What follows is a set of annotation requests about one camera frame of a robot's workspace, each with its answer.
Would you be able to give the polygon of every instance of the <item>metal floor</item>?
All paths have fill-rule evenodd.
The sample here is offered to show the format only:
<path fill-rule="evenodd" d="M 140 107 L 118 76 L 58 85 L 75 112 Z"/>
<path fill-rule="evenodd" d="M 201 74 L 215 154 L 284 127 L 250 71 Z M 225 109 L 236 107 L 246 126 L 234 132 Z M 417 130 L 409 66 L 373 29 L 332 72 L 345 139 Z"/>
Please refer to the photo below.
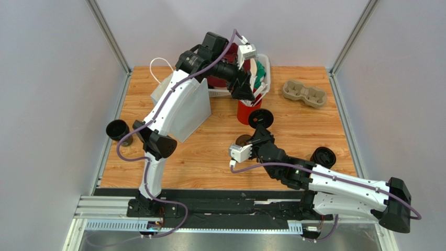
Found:
<path fill-rule="evenodd" d="M 325 224 L 321 237 L 331 230 L 332 224 Z M 138 232 L 96 231 L 85 232 L 88 240 L 96 245 L 117 243 L 138 236 Z M 96 248 L 88 244 L 79 250 L 191 250 L 191 251 L 300 251 L 300 250 L 381 250 L 374 224 L 340 224 L 335 233 L 320 243 L 302 241 L 300 236 L 280 234 L 214 234 L 214 233 L 173 233 L 160 239 L 137 239 L 120 246 Z"/>

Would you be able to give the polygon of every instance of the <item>red cup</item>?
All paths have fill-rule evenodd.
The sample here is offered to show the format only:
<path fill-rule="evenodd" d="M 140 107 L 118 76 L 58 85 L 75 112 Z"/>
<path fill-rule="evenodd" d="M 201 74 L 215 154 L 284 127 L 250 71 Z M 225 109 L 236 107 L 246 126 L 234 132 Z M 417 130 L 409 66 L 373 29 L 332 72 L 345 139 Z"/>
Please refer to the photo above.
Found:
<path fill-rule="evenodd" d="M 256 106 L 245 106 L 241 101 L 239 101 L 237 107 L 237 119 L 240 121 L 240 123 L 249 125 L 248 123 L 249 115 L 253 111 L 260 108 L 260 106 L 262 105 L 262 101 L 263 100 L 260 100 Z"/>

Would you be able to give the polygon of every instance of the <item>green cloth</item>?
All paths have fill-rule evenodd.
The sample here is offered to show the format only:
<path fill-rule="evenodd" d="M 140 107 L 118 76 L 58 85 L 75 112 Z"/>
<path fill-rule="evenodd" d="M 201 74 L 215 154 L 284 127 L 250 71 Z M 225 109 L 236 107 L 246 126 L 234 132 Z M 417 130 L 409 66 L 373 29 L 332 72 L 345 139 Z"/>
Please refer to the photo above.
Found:
<path fill-rule="evenodd" d="M 266 71 L 265 67 L 263 67 L 263 65 L 258 60 L 255 61 L 255 64 L 257 65 L 257 77 L 255 78 L 254 88 L 257 89 L 261 85 L 261 79 L 266 76 Z"/>

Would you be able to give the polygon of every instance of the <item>metal frame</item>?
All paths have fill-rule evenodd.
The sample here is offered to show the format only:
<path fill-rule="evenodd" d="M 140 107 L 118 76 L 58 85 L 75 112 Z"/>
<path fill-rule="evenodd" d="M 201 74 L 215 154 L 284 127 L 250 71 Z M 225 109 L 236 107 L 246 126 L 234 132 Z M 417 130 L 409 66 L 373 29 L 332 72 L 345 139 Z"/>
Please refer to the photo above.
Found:
<path fill-rule="evenodd" d="M 364 169 L 362 166 L 361 157 L 359 152 L 357 151 L 356 140 L 351 130 L 350 121 L 348 119 L 347 111 L 345 109 L 344 101 L 342 99 L 341 93 L 338 89 L 338 82 L 336 81 L 336 77 L 331 73 L 328 73 L 331 89 L 333 90 L 334 100 L 336 102 L 336 106 L 338 107 L 339 117 L 341 118 L 342 127 L 344 128 L 345 138 L 347 140 L 347 145 L 349 146 L 350 154 L 352 156 L 353 165 L 356 170 L 356 174 L 360 178 L 364 178 Z"/>
<path fill-rule="evenodd" d="M 125 60 L 125 57 L 120 50 L 99 6 L 96 0 L 85 0 L 90 7 L 93 15 L 95 16 L 98 25 L 100 26 L 101 30 L 103 31 L 107 41 L 110 44 L 111 49 L 116 55 L 116 58 L 118 59 L 122 69 L 127 73 L 127 79 L 125 82 L 125 85 L 122 90 L 122 95 L 119 99 L 119 102 L 116 107 L 116 115 L 115 118 L 119 118 L 125 95 L 127 93 L 128 85 L 130 82 L 131 77 L 131 68 L 129 67 L 127 61 Z M 336 74 L 339 71 L 343 61 L 347 57 L 350 49 L 354 45 L 355 40 L 358 38 L 361 30 L 364 28 L 367 20 L 371 16 L 371 13 L 373 12 L 376 4 L 379 0 L 369 0 L 368 4 L 366 5 L 361 17 L 359 18 L 358 22 L 356 23 L 354 29 L 352 30 L 348 40 L 346 41 L 344 47 L 342 48 L 340 54 L 338 55 L 333 67 L 330 70 L 327 70 L 327 73 L 329 75 L 330 84 L 333 89 L 334 98 L 336 101 L 336 104 L 339 109 L 339 114 L 341 117 L 341 121 L 344 127 L 345 135 L 347 138 L 347 142 L 349 145 L 349 149 L 352 155 L 352 159 L 356 168 L 356 172 L 359 177 L 364 177 L 364 170 L 363 166 L 361 165 L 361 157 L 359 155 L 359 152 L 356 148 L 356 142 L 354 134 L 351 130 L 350 121 L 348 119 L 348 115 L 344 106 L 344 102 L 342 99 L 342 95 L 339 92 L 338 89 L 338 82 L 336 79 Z M 103 149 L 103 157 L 101 160 L 101 164 L 98 167 L 98 174 L 97 174 L 97 182 L 95 186 L 93 187 L 91 191 L 91 195 L 95 193 L 100 193 L 97 189 L 99 185 L 101 184 L 102 174 L 105 169 L 106 160 L 108 157 L 108 152 L 111 147 L 111 140 L 108 140 L 106 145 Z M 80 247 L 80 244 L 82 242 L 82 237 L 84 234 L 84 231 L 86 229 L 94 228 L 94 230 L 98 229 L 99 226 L 101 229 L 107 229 L 107 230 L 127 230 L 127 231 L 139 231 L 140 225 L 138 225 L 139 221 L 157 221 L 159 218 L 128 218 L 126 216 L 127 207 L 128 207 L 128 201 L 133 197 L 123 196 L 109 196 L 109 197 L 103 197 L 103 196 L 82 196 L 79 201 L 79 205 L 76 209 L 76 213 L 74 215 L 70 231 L 67 235 L 63 250 L 78 250 Z M 289 230 L 283 230 L 274 232 L 269 230 L 265 231 L 257 231 L 258 233 L 289 233 L 296 230 L 302 229 L 301 223 L 316 223 L 317 221 L 302 221 L 302 222 L 295 222 L 298 225 L 295 225 L 295 223 L 290 222 L 290 229 Z M 342 216 L 340 217 L 340 223 L 369 223 L 369 224 L 375 224 L 377 233 L 378 233 L 378 239 L 381 244 L 381 247 L 383 250 L 398 250 L 398 247 L 396 246 L 395 239 L 393 232 L 390 232 L 387 229 L 384 229 L 380 227 L 376 222 L 370 221 L 367 219 L 358 219 L 356 217 L 349 217 L 349 216 Z M 182 232 L 240 232 L 244 233 L 245 231 L 240 230 L 215 230 L 215 229 L 183 229 Z"/>
<path fill-rule="evenodd" d="M 124 105 L 124 100 L 126 99 L 127 90 L 130 84 L 131 76 L 132 76 L 131 73 L 127 75 L 124 86 L 122 87 L 121 96 L 119 97 L 118 104 L 116 105 L 115 108 L 114 119 L 119 119 L 119 116 L 121 115 L 122 107 Z M 97 171 L 96 179 L 94 181 L 96 184 L 92 186 L 90 195 L 93 195 L 96 188 L 98 188 L 101 185 L 102 175 L 104 174 L 105 164 L 107 164 L 107 158 L 108 154 L 110 153 L 111 146 L 112 146 L 112 140 L 109 137 L 107 137 L 107 141 L 105 142 L 104 148 L 102 149 L 101 153 L 102 158 L 99 164 L 99 169 Z"/>
<path fill-rule="evenodd" d="M 345 57 L 347 57 L 347 54 L 349 53 L 351 47 L 353 46 L 354 42 L 356 41 L 362 29 L 364 28 L 365 24 L 367 23 L 368 19 L 370 18 L 378 2 L 379 0 L 369 0 L 369 2 L 367 3 L 366 7 L 364 8 L 364 11 L 362 12 L 360 18 L 358 19 L 358 22 L 356 23 L 349 38 L 347 39 L 347 42 L 345 43 L 344 47 L 339 53 L 338 58 L 334 62 L 334 65 L 330 70 L 331 74 L 336 74 L 339 71 L 339 68 L 344 62 Z"/>
<path fill-rule="evenodd" d="M 96 0 L 85 0 L 85 1 L 87 2 L 90 10 L 92 11 L 93 16 L 96 18 L 97 24 L 104 33 L 104 36 L 107 39 L 108 43 L 110 44 L 110 47 L 113 50 L 113 53 L 115 54 L 119 64 L 121 65 L 124 72 L 126 72 L 127 75 L 129 75 L 131 73 L 131 68 L 129 67 L 126 58 L 124 57 L 124 54 L 119 48 L 112 31 L 110 30 L 107 22 L 105 21 L 105 17 L 102 14 L 101 9 L 99 8 L 99 5 L 97 4 Z"/>

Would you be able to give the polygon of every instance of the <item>black mug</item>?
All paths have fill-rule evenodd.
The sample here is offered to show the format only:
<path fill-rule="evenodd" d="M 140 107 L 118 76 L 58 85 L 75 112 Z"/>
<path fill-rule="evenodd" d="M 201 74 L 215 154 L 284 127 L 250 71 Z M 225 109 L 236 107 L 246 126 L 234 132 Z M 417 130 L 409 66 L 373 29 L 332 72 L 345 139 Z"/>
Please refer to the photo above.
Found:
<path fill-rule="evenodd" d="M 117 119 L 113 120 L 107 125 L 105 132 L 110 137 L 110 139 L 114 141 L 120 141 L 130 132 L 129 126 L 123 120 Z M 122 146 L 129 146 L 133 142 L 133 135 L 128 137 L 123 143 Z"/>

